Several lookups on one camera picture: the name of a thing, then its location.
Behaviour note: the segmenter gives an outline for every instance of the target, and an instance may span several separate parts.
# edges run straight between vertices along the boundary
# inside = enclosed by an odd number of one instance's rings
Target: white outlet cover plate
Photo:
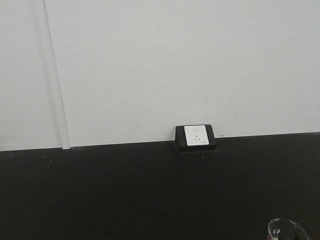
[[[205,125],[184,126],[187,146],[209,145]]]

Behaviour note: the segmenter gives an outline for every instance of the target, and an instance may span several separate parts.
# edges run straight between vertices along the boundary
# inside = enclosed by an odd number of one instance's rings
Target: power socket
[[[209,145],[205,125],[184,126],[187,146]]]
[[[175,143],[180,153],[216,150],[216,139],[209,124],[176,126]]]

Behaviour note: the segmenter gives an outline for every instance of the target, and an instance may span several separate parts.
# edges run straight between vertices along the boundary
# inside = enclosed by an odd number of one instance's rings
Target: black outlet mounting box
[[[178,148],[178,151],[181,153],[184,152],[203,152],[203,151],[214,151],[216,150],[216,139],[214,131],[210,124],[202,124],[205,126],[206,134],[209,140],[208,145],[194,145],[188,146],[186,140],[185,126],[176,126],[175,127],[175,143]]]

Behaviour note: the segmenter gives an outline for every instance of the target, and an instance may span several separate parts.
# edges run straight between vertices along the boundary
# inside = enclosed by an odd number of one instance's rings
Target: black table
[[[264,240],[271,219],[320,239],[320,134],[0,152],[1,240]]]

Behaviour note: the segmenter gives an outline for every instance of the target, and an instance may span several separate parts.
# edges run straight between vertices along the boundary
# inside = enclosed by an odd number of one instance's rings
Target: white wall
[[[62,146],[42,9],[41,1],[0,1],[0,151]]]
[[[72,146],[320,131],[316,0],[46,0]]]

